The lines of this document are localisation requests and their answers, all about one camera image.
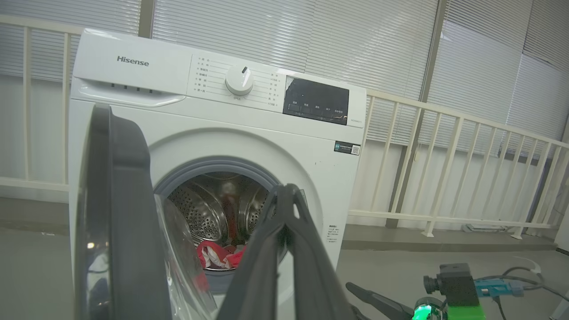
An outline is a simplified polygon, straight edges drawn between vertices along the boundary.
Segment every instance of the red cloth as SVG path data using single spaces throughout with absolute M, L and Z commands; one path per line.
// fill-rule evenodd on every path
M 238 253 L 233 254 L 235 250 L 233 246 L 222 248 L 212 241 L 202 241 L 196 248 L 202 268 L 209 268 L 213 265 L 220 269 L 232 269 L 239 265 L 245 247 Z

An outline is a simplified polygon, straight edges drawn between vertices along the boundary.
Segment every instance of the wall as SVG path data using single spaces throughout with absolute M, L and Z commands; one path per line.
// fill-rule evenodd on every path
M 61 83 L 32 80 L 31 179 L 63 180 Z M 25 178 L 23 84 L 21 77 L 0 75 L 0 177 Z M 66 202 L 67 193 L 0 186 L 0 196 Z
M 365 150 L 362 152 L 362 160 L 360 162 L 360 168 L 358 170 L 358 175 L 356 178 L 356 184 L 354 186 L 354 192 L 352 195 L 351 207 L 357 210 L 369 210 L 372 194 L 375 188 L 375 183 L 377 179 L 377 173 L 379 171 L 379 165 L 381 164 L 381 157 L 384 152 L 385 144 L 377 141 L 367 141 L 365 145 Z M 417 197 L 417 191 L 419 188 L 420 175 L 423 170 L 424 162 L 426 160 L 428 146 L 420 145 L 417 149 L 417 156 L 414 158 L 413 167 L 411 169 L 411 174 L 409 177 L 409 184 L 407 188 L 407 193 L 405 195 L 405 200 L 402 206 L 402 212 L 405 214 L 413 214 L 411 211 L 415 203 L 415 198 Z M 399 161 L 399 155 L 401 152 L 400 146 L 392 145 L 389 148 L 389 154 L 387 156 L 387 163 L 384 169 L 384 177 L 381 183 L 381 194 L 379 195 L 374 211 L 386 212 L 389 210 L 389 201 L 391 197 L 391 192 L 393 189 L 393 183 L 395 181 L 395 175 L 397 172 L 397 165 Z M 446 149 L 435 148 L 433 150 L 432 158 L 430 161 L 429 168 L 427 169 L 427 175 L 425 177 L 425 182 L 423 186 L 423 191 L 421 198 L 419 199 L 419 205 L 416 214 L 417 215 L 428 215 L 430 214 L 431 206 L 433 203 L 434 195 L 436 192 L 436 187 L 439 182 L 440 174 L 442 172 L 442 167 L 444 159 L 446 157 Z M 467 154 L 462 151 L 457 151 L 455 153 L 454 161 L 452 163 L 451 172 L 448 177 L 448 184 L 444 192 L 443 201 L 440 206 L 439 215 L 440 216 L 451 216 L 451 208 L 456 198 L 456 191 L 460 183 L 460 177 L 463 172 L 464 164 L 467 159 Z M 483 157 L 480 155 L 474 155 L 470 167 L 468 169 L 468 174 L 462 189 L 460 200 L 456 209 L 456 218 L 466 218 L 468 206 L 472 199 L 472 194 L 476 185 L 476 180 L 478 174 L 481 170 L 483 164 Z M 480 188 L 476 201 L 473 206 L 472 215 L 469 218 L 481 219 L 483 217 L 482 211 L 484 204 L 488 199 L 488 192 L 492 184 L 492 179 L 494 173 L 497 170 L 499 164 L 499 159 L 496 157 L 490 157 L 488 164 L 486 165 L 484 176 L 480 183 Z M 488 220 L 512 220 L 520 219 L 522 212 L 524 211 L 527 201 L 533 198 L 531 193 L 531 188 L 533 182 L 537 179 L 538 172 L 535 166 L 530 166 L 528 171 L 526 182 L 523 185 L 522 191 L 519 196 L 519 204 L 516 207 L 515 212 L 513 210 L 514 200 L 516 198 L 517 187 L 521 185 L 521 180 L 525 173 L 525 165 L 523 163 L 517 163 L 512 179 L 512 184 L 508 194 L 504 195 L 504 189 L 508 181 L 508 175 L 512 170 L 513 161 L 504 160 L 502 164 L 502 169 L 498 176 L 496 186 L 494 188 L 494 196 L 492 197 L 488 210 L 484 215 L 485 219 Z M 498 208 L 500 206 L 500 200 L 504 199 L 504 205 L 501 215 L 498 213 Z M 369 218 L 369 217 L 359 217 L 359 216 L 349 216 L 348 223 L 353 224 L 365 224 L 365 225 L 385 225 L 385 220 L 383 218 Z M 425 222 L 423 221 L 412 221 L 412 220 L 400 220 L 399 226 L 406 228 L 424 228 Z M 451 223 L 437 223 L 435 228 L 437 229 L 460 229 L 461 224 L 451 224 Z

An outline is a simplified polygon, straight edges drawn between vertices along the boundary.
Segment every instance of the door glass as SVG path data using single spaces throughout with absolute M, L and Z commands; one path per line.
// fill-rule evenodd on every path
M 155 200 L 164 240 L 172 319 L 213 319 L 216 303 L 197 257 L 188 224 L 168 198 L 155 195 Z

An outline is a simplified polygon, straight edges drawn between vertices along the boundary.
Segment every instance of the railing post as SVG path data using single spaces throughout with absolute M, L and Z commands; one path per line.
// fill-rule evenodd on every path
M 413 128 L 411 128 L 411 136 L 409 137 L 409 145 L 407 146 L 407 152 L 405 152 L 405 158 L 403 159 L 403 165 L 401 166 L 401 177 L 404 177 L 405 172 L 407 171 L 407 164 L 409 163 L 409 159 L 411 158 L 411 151 L 413 149 L 415 135 L 418 131 L 417 126 L 419 125 L 420 116 L 421 116 L 421 108 L 417 108 L 415 112 L 415 121 L 413 122 Z M 393 205 L 391 206 L 391 213 L 395 213 L 395 210 L 397 209 L 402 187 L 403 187 L 403 179 L 399 179 L 399 183 L 397 184 L 397 190 L 395 191 L 395 198 L 393 198 L 394 199 Z
M 508 131 L 506 133 L 506 140 L 504 141 L 504 146 L 507 149 L 508 145 L 510 144 L 510 138 L 512 137 L 512 132 Z M 498 176 L 500 175 L 500 170 L 502 169 L 502 164 L 504 164 L 504 158 L 506 157 L 506 152 L 503 151 L 500 153 L 500 160 L 498 162 L 498 168 L 496 168 L 496 173 L 494 173 L 494 177 L 492 178 L 492 184 L 490 185 L 490 191 L 488 191 L 488 198 L 486 199 L 486 203 L 484 203 L 484 208 L 482 209 L 482 218 L 486 217 L 486 212 L 488 212 L 488 206 L 490 206 L 490 202 L 494 197 L 494 188 L 496 187 L 496 182 L 498 182 Z
M 64 34 L 63 41 L 63 74 L 61 79 L 62 90 L 61 90 L 61 100 L 62 100 L 62 143 L 63 143 L 63 184 L 67 184 L 67 129 L 69 128 L 68 123 L 68 111 L 69 111 L 69 58 L 71 55 L 71 35 L 69 33 Z
M 510 220 L 514 220 L 514 217 L 516 216 L 516 209 L 518 208 L 519 196 L 521 195 L 522 190 L 523 190 L 523 185 L 526 182 L 527 173 L 530 171 L 531 160 L 533 159 L 533 154 L 535 152 L 535 148 L 537 147 L 537 142 L 538 142 L 538 140 L 534 139 L 534 142 L 531 144 L 530 152 L 527 154 L 526 170 L 523 172 L 522 182 L 519 184 L 519 186 L 517 186 L 516 197 L 514 198 L 514 206 L 512 207 L 512 211 L 509 214 Z
M 452 130 L 451 143 L 448 145 L 447 156 L 444 159 L 444 164 L 443 164 L 443 171 L 441 172 L 439 184 L 437 185 L 435 191 L 435 200 L 431 207 L 431 216 L 433 217 L 433 219 L 427 222 L 427 226 L 425 227 L 425 230 L 422 232 L 422 234 L 424 234 L 427 237 L 434 237 L 432 235 L 432 230 L 435 228 L 436 217 L 439 215 L 440 204 L 443 200 L 444 189 L 447 185 L 448 174 L 451 172 L 452 160 L 455 157 L 456 146 L 459 143 L 459 136 L 460 136 L 460 131 L 462 129 L 463 120 L 464 119 L 461 117 L 455 120 L 455 126 Z
M 541 150 L 541 154 L 539 155 L 539 161 L 537 162 L 537 177 L 535 178 L 534 186 L 531 189 L 531 193 L 530 193 L 531 197 L 529 197 L 529 199 L 527 199 L 526 206 L 522 211 L 522 218 L 520 218 L 520 220 L 519 220 L 520 222 L 525 222 L 527 220 L 527 217 L 530 214 L 531 204 L 532 204 L 533 198 L 534 198 L 533 195 L 535 194 L 535 192 L 537 191 L 537 188 L 539 187 L 539 182 L 541 181 L 541 174 L 543 172 L 543 168 L 545 167 L 545 162 L 547 161 L 547 155 L 549 154 L 550 147 L 551 147 L 551 142 L 548 142 L 545 144 L 545 146 Z M 534 214 L 533 220 L 531 221 L 532 223 L 535 223 L 538 215 L 539 215 L 539 213 L 538 213 L 538 211 L 536 211 Z M 522 240 L 522 230 L 523 230 L 523 227 L 516 228 L 516 231 L 514 232 L 513 235 L 511 235 L 511 237 L 516 238 L 518 240 Z
M 543 185 L 543 190 L 541 191 L 541 196 L 539 197 L 539 202 L 537 204 L 537 208 L 535 209 L 534 217 L 531 220 L 532 223 L 539 223 L 542 207 L 545 203 L 545 199 L 547 198 L 547 194 L 549 193 L 549 186 L 551 184 L 551 180 L 553 180 L 553 171 L 555 171 L 555 166 L 557 166 L 557 160 L 559 159 L 559 153 L 561 152 L 562 147 L 554 146 L 554 148 L 556 149 L 553 153 L 553 159 L 551 160 L 551 167 L 549 168 L 549 173 L 545 179 L 545 184 Z
M 393 128 L 395 127 L 395 121 L 397 120 L 397 112 L 399 110 L 399 103 L 395 102 L 393 106 L 393 114 L 391 115 L 391 123 L 389 124 L 389 131 L 387 132 L 387 138 L 385 139 L 384 155 L 381 157 L 380 172 L 377 173 L 376 187 L 373 190 L 372 205 L 369 207 L 369 211 L 373 211 L 373 206 L 376 204 L 377 192 L 380 190 L 381 177 L 384 173 L 385 162 L 387 161 L 387 154 L 389 152 L 389 144 L 391 143 L 391 137 L 393 136 Z
M 431 141 L 429 143 L 427 151 L 427 158 L 425 158 L 425 164 L 423 165 L 423 171 L 421 172 L 421 179 L 419 180 L 419 189 L 417 190 L 417 196 L 415 197 L 415 203 L 413 204 L 412 214 L 414 215 L 417 214 L 417 206 L 419 205 L 419 200 L 421 199 L 421 193 L 423 191 L 425 176 L 427 175 L 428 165 L 429 162 L 431 161 L 432 150 L 435 148 L 436 134 L 439 132 L 441 116 L 442 114 L 440 113 L 436 114 L 435 127 L 432 129 Z
M 23 113 L 24 113 L 24 171 L 26 180 L 31 180 L 31 70 L 32 70 L 32 30 L 24 27 L 23 58 Z
M 472 154 L 474 153 L 474 147 L 476 146 L 476 139 L 478 139 L 478 133 L 480 131 L 480 123 L 477 123 L 474 127 L 474 134 L 472 136 L 472 142 L 470 143 L 470 149 L 466 156 L 466 161 L 464 162 L 463 173 L 460 176 L 459 188 L 456 190 L 455 201 L 452 204 L 451 217 L 456 215 L 456 207 L 459 204 L 460 194 L 462 193 L 462 188 L 464 187 L 464 181 L 466 180 L 466 174 L 468 173 L 468 167 L 470 167 L 470 161 L 472 160 Z
M 500 198 L 500 204 L 498 205 L 498 219 L 502 216 L 502 209 L 504 208 L 504 203 L 506 201 L 506 197 L 508 196 L 508 191 L 510 191 L 510 187 L 512 186 L 512 179 L 514 178 L 514 174 L 516 173 L 516 166 L 518 165 L 519 155 L 522 153 L 523 142 L 526 139 L 526 136 L 521 136 L 521 139 L 518 141 L 518 148 L 516 149 L 516 153 L 514 155 L 514 159 L 512 160 L 512 168 L 510 169 L 510 173 L 508 174 L 508 182 L 506 183 L 506 189 L 504 189 L 504 193 Z M 502 150 L 502 152 L 507 152 L 508 146 Z
M 478 195 L 480 183 L 482 182 L 482 178 L 484 177 L 484 171 L 486 171 L 486 165 L 488 164 L 488 160 L 490 159 L 490 155 L 492 153 L 492 146 L 494 145 L 494 137 L 495 136 L 496 136 L 496 128 L 492 128 L 492 131 L 490 132 L 490 139 L 488 141 L 488 146 L 486 147 L 486 153 L 484 154 L 484 163 L 482 164 L 482 168 L 480 169 L 480 172 L 478 173 L 478 178 L 476 179 L 476 185 L 474 186 L 474 192 L 472 193 L 472 197 L 470 199 L 470 204 L 468 205 L 468 211 L 466 213 L 467 217 L 470 217 L 472 214 L 472 209 L 474 208 L 474 203 L 476 201 L 476 196 Z M 486 204 L 484 205 L 484 207 L 486 207 L 488 205 L 489 201 L 490 201 L 490 199 L 486 200 Z

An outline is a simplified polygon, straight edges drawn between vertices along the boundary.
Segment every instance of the concrete floor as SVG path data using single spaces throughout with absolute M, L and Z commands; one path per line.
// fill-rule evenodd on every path
M 0 229 L 0 319 L 72 319 L 69 238 L 37 232 Z M 548 285 L 569 289 L 569 257 L 555 251 L 508 253 L 395 252 L 342 250 L 337 274 L 369 290 L 413 306 L 426 296 L 423 275 L 434 276 L 443 263 L 467 262 L 475 277 L 500 274 L 514 265 L 540 264 Z M 347 292 L 348 300 L 371 319 L 386 319 Z M 509 320 L 547 319 L 560 298 L 544 290 L 523 298 L 506 297 Z M 500 319 L 489 299 L 482 301 L 487 319 Z

